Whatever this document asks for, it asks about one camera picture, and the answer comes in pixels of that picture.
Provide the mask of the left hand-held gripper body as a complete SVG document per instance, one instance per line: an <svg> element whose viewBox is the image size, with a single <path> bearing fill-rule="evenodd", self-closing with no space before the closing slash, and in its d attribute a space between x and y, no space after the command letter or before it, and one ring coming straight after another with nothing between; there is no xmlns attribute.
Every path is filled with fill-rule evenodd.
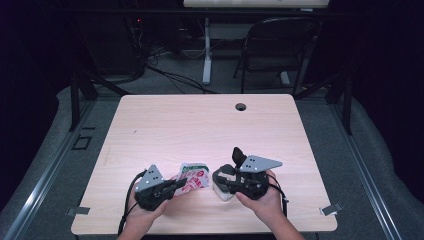
<svg viewBox="0 0 424 240"><path fill-rule="evenodd" d="M165 187L164 181L158 167L152 164L135 187L135 199L142 209L154 211L163 201L172 198L172 186Z"/></svg>

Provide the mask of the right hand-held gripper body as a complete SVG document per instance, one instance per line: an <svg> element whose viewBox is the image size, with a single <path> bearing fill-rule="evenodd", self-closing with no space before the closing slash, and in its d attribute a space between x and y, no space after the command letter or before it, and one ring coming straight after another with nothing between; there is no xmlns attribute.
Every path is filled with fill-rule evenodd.
<svg viewBox="0 0 424 240"><path fill-rule="evenodd" d="M252 200L258 200L264 196L269 187L276 188L281 192L279 184L270 184L267 170L283 165L281 161L272 160L260 156L242 155L235 157L236 164L236 189Z"/></svg>

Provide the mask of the clear jar with black lid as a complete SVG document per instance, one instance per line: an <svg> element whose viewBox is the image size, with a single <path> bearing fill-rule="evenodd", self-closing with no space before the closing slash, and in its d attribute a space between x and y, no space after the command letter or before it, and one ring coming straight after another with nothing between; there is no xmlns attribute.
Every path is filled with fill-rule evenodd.
<svg viewBox="0 0 424 240"><path fill-rule="evenodd" d="M224 165L231 165L232 167L234 167L235 169L237 169L239 171L239 168L241 167L243 162L246 160L246 158L247 158L247 156L242 152L242 150L238 147L235 147L233 149L233 153L232 153L232 160L234 162L234 165L231 165L231 164L224 164ZM230 181L240 182L240 176L239 176L240 172L235 177L225 177L224 174L223 174L223 166L224 165L219 167L212 174L213 190L223 201L228 201L233 197L233 194L223 193L217 186L217 180L219 178L224 178L224 179L227 179L227 180L230 180Z"/></svg>

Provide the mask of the pink and clear plastic bag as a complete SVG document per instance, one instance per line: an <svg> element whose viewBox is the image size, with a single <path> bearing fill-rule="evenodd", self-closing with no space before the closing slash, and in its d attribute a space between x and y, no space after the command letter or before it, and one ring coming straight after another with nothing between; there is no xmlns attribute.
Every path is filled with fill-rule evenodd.
<svg viewBox="0 0 424 240"><path fill-rule="evenodd" d="M178 188L174 195L180 196L190 191L208 188L210 185L209 168L204 163L182 163L177 175L172 180L186 180L186 183Z"/></svg>

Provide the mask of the person's left hand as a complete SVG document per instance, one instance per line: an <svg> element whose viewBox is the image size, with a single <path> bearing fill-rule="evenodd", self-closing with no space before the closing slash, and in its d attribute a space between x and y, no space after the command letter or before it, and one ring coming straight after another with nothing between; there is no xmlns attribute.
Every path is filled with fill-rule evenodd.
<svg viewBox="0 0 424 240"><path fill-rule="evenodd" d="M154 211L144 210L138 205L135 199L135 190L132 189L128 200L125 229L146 233L152 227L154 221L165 212L167 205L168 201L165 200Z"/></svg>

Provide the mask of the person's right hand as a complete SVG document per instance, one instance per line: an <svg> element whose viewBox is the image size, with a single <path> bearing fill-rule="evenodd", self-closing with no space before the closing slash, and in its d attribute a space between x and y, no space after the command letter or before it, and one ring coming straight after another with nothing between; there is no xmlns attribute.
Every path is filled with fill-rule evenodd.
<svg viewBox="0 0 424 240"><path fill-rule="evenodd" d="M243 193L236 192L236 198L247 208L252 210L255 215L264 223L275 222L284 216L281 208L281 194L275 189L275 174L267 170L270 187L267 193L257 200L252 200Z"/></svg>

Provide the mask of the grey tape piece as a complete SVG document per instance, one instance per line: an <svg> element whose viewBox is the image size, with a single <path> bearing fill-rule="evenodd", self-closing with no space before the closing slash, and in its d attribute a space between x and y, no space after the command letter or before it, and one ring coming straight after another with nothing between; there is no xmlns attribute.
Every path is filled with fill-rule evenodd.
<svg viewBox="0 0 424 240"><path fill-rule="evenodd" d="M89 211L90 209L88 207L75 207L75 208L69 208L66 211L66 214L68 216L75 217L76 215L87 215Z"/></svg>
<svg viewBox="0 0 424 240"><path fill-rule="evenodd" d="M343 209L343 206L340 202L329 205L327 207L320 208L319 211L324 216L336 215L339 211Z"/></svg>

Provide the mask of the black folding chair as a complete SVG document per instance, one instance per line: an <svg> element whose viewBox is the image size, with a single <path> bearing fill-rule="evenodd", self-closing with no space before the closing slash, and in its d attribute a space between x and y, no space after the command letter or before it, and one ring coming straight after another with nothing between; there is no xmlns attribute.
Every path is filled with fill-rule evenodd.
<svg viewBox="0 0 424 240"><path fill-rule="evenodd" d="M292 94L299 86L306 46L318 34L320 23L308 17L261 20L247 33L233 77L241 71L240 92L245 92L246 73L296 72Z"/></svg>

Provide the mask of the black equipment cabinet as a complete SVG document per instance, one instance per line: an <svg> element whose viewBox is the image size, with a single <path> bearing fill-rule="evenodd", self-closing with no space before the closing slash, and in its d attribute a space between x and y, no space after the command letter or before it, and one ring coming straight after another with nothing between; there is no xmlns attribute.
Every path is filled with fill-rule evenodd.
<svg viewBox="0 0 424 240"><path fill-rule="evenodd" d="M136 75L142 64L124 17L98 16L93 24L93 48L101 70L110 75Z"/></svg>

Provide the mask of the aluminium floor rail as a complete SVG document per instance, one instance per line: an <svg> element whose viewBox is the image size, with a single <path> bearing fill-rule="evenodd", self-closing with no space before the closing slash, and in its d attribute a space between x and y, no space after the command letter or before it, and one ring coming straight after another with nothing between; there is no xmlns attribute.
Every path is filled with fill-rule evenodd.
<svg viewBox="0 0 424 240"><path fill-rule="evenodd" d="M77 140L81 124L96 102L88 101L80 109L80 119L67 126L71 106L60 103L58 113L41 147L12 198L0 213L0 240L21 240L65 163L65 156Z"/></svg>
<svg viewBox="0 0 424 240"><path fill-rule="evenodd" d="M344 141L349 147L353 157L352 163L355 171L361 181L367 198L371 204L373 212L377 217L379 224L387 240L403 240L402 236L394 223L389 209L382 198L375 181L369 172L362 154L355 142L353 135L349 135L342 122L342 113L337 105L329 105L329 110L336 121L337 128L341 132Z"/></svg>

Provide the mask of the black metal frame stand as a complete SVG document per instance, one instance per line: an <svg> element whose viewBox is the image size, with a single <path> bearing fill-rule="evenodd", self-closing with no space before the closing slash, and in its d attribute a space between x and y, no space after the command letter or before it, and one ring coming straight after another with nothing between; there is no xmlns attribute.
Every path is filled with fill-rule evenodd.
<svg viewBox="0 0 424 240"><path fill-rule="evenodd" d="M128 91L121 89L120 87L107 81L100 75L94 74L93 72L87 70L75 72L70 84L72 113L70 131L74 131L81 120L79 94L82 93L83 96L89 101L95 101L98 98L99 94L94 87L95 83L106 87L119 96L125 96L129 94Z"/></svg>
<svg viewBox="0 0 424 240"><path fill-rule="evenodd" d="M353 81L348 73L337 73L319 83L315 83L306 90L302 90L294 95L295 100L303 99L320 88L329 85L330 89L325 95L327 104L336 104L343 98L342 126L348 135L351 131L351 110L352 110L352 87Z"/></svg>

